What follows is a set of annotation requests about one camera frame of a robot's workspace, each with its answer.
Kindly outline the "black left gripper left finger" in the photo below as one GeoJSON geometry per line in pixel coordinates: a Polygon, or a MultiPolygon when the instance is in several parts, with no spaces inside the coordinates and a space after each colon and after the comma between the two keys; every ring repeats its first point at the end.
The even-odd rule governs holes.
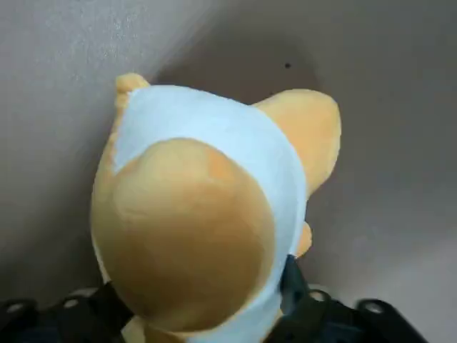
{"type": "Polygon", "coordinates": [[[1,341],[123,342],[122,329],[132,318],[110,282],[45,309],[34,299],[8,299],[1,302],[1,341]]]}

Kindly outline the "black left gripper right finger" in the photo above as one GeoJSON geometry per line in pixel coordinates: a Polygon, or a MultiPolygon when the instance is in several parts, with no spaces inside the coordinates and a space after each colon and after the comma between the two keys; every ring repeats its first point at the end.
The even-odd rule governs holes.
{"type": "Polygon", "coordinates": [[[297,258],[287,256],[281,277],[282,317],[266,338],[270,343],[426,343],[391,304],[362,299],[347,307],[304,279],[297,258]]]}

